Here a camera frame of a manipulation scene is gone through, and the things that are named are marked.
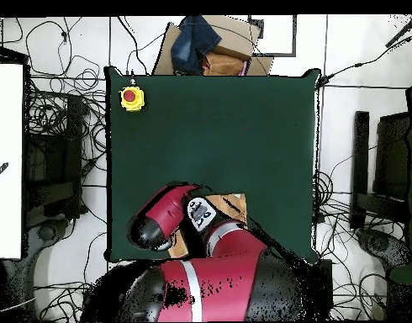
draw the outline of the emergency stop button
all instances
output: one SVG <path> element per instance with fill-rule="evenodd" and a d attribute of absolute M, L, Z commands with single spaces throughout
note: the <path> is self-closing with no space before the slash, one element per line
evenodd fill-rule
<path fill-rule="evenodd" d="M 134 102 L 135 92 L 133 92 L 132 90 L 126 90 L 124 92 L 124 99 L 129 103 Z"/>
<path fill-rule="evenodd" d="M 121 106 L 127 111 L 140 111 L 145 106 L 144 93 L 139 87 L 125 87 L 119 93 Z"/>

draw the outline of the blue cloth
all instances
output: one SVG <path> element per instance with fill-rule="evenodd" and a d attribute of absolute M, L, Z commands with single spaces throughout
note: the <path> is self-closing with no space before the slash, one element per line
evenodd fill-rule
<path fill-rule="evenodd" d="M 173 71 L 203 74 L 203 58 L 221 41 L 203 16 L 187 16 L 171 49 Z"/>

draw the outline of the cardboard piece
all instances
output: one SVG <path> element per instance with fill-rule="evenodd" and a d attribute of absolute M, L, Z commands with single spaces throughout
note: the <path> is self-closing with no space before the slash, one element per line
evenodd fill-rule
<path fill-rule="evenodd" d="M 219 55 L 231 56 L 242 61 L 251 61 L 253 67 L 246 73 L 247 76 L 265 76 L 264 69 L 268 72 L 272 65 L 270 57 L 252 57 L 254 45 L 256 43 L 260 29 L 254 25 L 249 25 L 245 21 L 232 19 L 222 15 L 203 15 L 204 19 L 213 27 L 215 32 L 222 38 L 214 48 L 214 53 Z M 161 51 L 158 55 L 156 65 L 152 74 L 154 76 L 172 76 L 173 64 L 171 49 L 181 30 L 172 23 L 167 25 L 166 34 L 161 44 Z"/>
<path fill-rule="evenodd" d="M 244 194 L 227 194 L 227 195 L 213 195 L 206 197 L 216 209 L 224 214 L 227 214 L 235 220 L 240 220 L 246 224 L 246 199 Z M 227 199 L 240 212 L 232 208 L 224 199 Z M 178 230 L 172 237 L 173 246 L 168 250 L 170 257 L 179 258 L 188 255 L 188 249 L 182 238 L 181 232 Z"/>
<path fill-rule="evenodd" d="M 273 57 L 252 57 L 246 76 L 266 76 L 272 63 Z"/>
<path fill-rule="evenodd" d="M 161 44 L 161 51 L 158 54 L 158 60 L 152 75 L 154 76 L 172 76 L 173 75 L 173 64 L 172 64 L 172 54 L 170 50 L 175 43 L 177 37 L 181 34 L 181 30 L 174 24 L 169 23 L 167 25 L 167 31 L 164 35 L 164 40 Z"/>

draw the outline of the white label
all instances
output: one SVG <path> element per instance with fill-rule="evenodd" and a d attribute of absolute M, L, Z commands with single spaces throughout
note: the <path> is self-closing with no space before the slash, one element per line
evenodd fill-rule
<path fill-rule="evenodd" d="M 216 215 L 215 209 L 200 197 L 191 199 L 188 203 L 188 216 L 197 231 L 202 231 Z"/>

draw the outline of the white floor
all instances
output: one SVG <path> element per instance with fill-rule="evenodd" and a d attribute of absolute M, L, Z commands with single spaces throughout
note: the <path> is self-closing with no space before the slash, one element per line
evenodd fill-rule
<path fill-rule="evenodd" d="M 234 17 L 246 19 L 246 16 Z M 291 31 L 288 30 L 288 17 L 277 16 L 276 19 L 271 19 L 273 17 L 266 15 L 253 15 L 252 17 L 266 20 L 265 39 L 259 43 L 262 51 L 289 52 Z M 169 21 L 178 24 L 182 18 L 183 16 L 127 17 L 127 20 L 135 31 L 139 48 L 142 48 L 162 34 Z M 68 26 L 71 27 L 78 19 L 67 18 Z M 23 53 L 27 53 L 26 37 L 34 26 L 45 21 L 53 21 L 63 29 L 65 27 L 63 18 L 19 19 L 19 21 L 24 32 L 22 40 L 7 43 L 5 46 Z M 267 27 L 271 21 L 274 21 L 273 26 Z M 404 26 L 406 21 L 404 15 L 298 15 L 297 56 L 276 58 L 273 62 L 272 74 L 301 76 L 310 68 L 319 68 L 326 74 L 331 74 L 354 63 L 370 61 L 386 49 L 385 44 Z M 4 20 L 3 28 L 5 41 L 16 40 L 20 37 L 20 29 L 15 19 Z M 273 31 L 276 31 L 276 36 L 271 35 Z M 110 53 L 109 32 L 111 34 Z M 62 72 L 57 55 L 61 40 L 61 29 L 51 22 L 31 33 L 28 37 L 28 45 L 36 71 L 55 74 Z M 103 67 L 109 63 L 124 72 L 128 55 L 135 48 L 133 40 L 116 18 L 111 18 L 110 23 L 109 18 L 82 18 L 71 31 L 71 43 L 72 54 L 85 57 L 77 57 L 73 60 L 68 73 L 71 77 L 75 77 L 87 68 L 92 68 L 99 71 L 99 76 L 103 78 Z M 140 52 L 140 58 L 146 64 L 149 73 L 155 64 L 160 45 L 161 38 Z M 61 58 L 64 66 L 66 66 L 69 55 L 69 45 L 62 45 Z M 144 71 L 135 56 L 130 58 L 129 69 L 139 73 Z M 35 79 L 34 81 L 40 89 L 50 90 L 48 79 Z M 56 82 L 52 85 L 53 88 L 57 87 Z M 370 145 L 375 145 L 376 125 L 380 117 L 407 110 L 404 89 L 411 85 L 412 42 L 390 51 L 375 63 L 350 69 L 332 78 L 329 85 L 321 90 L 324 107 L 321 110 L 320 170 L 330 174 L 336 163 L 351 155 L 352 125 L 356 111 L 369 111 Z M 104 82 L 100 82 L 98 87 L 104 89 Z M 374 155 L 374 150 L 371 150 L 370 188 L 372 188 Z M 105 168 L 105 158 L 100 159 L 98 165 Z M 336 168 L 332 177 L 334 191 L 350 191 L 350 174 L 351 160 Z M 106 174 L 99 170 L 94 170 L 86 182 L 86 184 L 97 185 L 105 183 Z M 333 196 L 333 199 L 343 203 L 348 203 L 348 198 L 349 196 L 344 194 Z M 105 189 L 84 188 L 83 199 L 95 215 L 105 219 L 107 215 Z M 390 230 L 391 225 L 381 227 L 381 229 L 384 228 Z M 329 236 L 328 230 L 330 227 L 327 224 L 318 226 L 317 249 L 321 249 L 323 237 Z M 398 235 L 398 230 L 395 228 L 394 234 Z M 93 238 L 105 231 L 106 226 L 103 222 L 89 213 L 83 215 L 77 221 L 76 229 L 69 239 L 42 252 L 34 276 L 35 285 L 82 281 L 88 246 Z M 341 260 L 348 256 L 345 265 L 351 272 L 352 281 L 358 283 L 362 276 L 372 272 L 383 274 L 378 260 L 362 252 L 357 243 L 349 239 L 351 236 L 345 236 L 345 234 L 341 235 L 341 240 L 339 238 L 335 240 L 335 254 Z M 105 248 L 105 235 L 93 242 L 87 266 L 88 282 L 93 282 L 106 273 L 108 264 L 103 259 Z M 332 257 L 332 260 L 338 262 L 335 257 Z M 348 273 L 342 264 L 334 265 L 333 274 L 336 287 L 348 283 Z M 370 294 L 385 294 L 385 286 L 380 278 L 369 278 L 363 283 L 363 288 Z M 40 290 L 36 294 L 37 308 L 41 310 L 46 307 L 56 293 L 58 291 Z M 345 301 L 352 297 L 354 290 L 346 286 L 337 289 L 335 293 L 335 301 Z M 360 308 L 360 300 L 354 299 L 344 306 Z M 341 316 L 339 313 L 342 313 L 346 318 L 354 319 L 358 315 L 358 310 L 354 309 L 338 307 L 337 310 L 339 312 L 333 310 L 334 316 Z M 373 314 L 376 318 L 381 318 L 380 309 L 374 307 Z M 53 309 L 49 316 L 57 318 L 61 317 L 62 313 L 58 309 Z"/>

